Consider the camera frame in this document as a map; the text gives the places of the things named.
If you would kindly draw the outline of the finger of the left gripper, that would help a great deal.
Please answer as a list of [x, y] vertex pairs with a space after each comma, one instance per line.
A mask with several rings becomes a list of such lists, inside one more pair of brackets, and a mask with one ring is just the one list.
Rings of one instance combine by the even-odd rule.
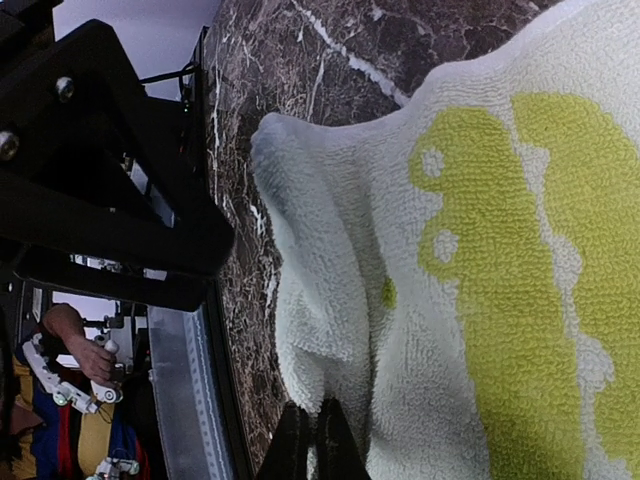
[[1, 131], [4, 266], [81, 294], [199, 308], [233, 229], [108, 24], [88, 21], [6, 72]]

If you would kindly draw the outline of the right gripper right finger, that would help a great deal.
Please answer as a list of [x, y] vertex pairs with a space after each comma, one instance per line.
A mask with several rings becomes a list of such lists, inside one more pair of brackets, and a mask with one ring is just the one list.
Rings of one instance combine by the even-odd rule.
[[340, 402], [325, 399], [316, 424], [320, 480], [370, 480]]

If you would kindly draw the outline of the yellow green patterned towel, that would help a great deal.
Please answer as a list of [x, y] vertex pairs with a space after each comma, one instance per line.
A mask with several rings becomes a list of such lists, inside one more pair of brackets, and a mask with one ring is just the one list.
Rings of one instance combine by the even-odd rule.
[[639, 475], [639, 5], [564, 1], [402, 109], [271, 113], [290, 398], [375, 479]]

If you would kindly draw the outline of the operator bare hand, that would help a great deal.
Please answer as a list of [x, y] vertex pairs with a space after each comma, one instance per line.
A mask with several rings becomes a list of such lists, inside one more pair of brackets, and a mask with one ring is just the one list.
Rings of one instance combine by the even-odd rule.
[[103, 387], [114, 386], [112, 380], [115, 357], [113, 354], [80, 334], [71, 334], [63, 342], [89, 380]]

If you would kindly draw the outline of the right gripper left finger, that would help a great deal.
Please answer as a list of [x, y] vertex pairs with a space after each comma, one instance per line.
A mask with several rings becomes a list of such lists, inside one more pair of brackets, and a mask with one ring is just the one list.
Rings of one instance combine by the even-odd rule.
[[256, 480], [305, 480], [310, 445], [308, 414], [286, 403]]

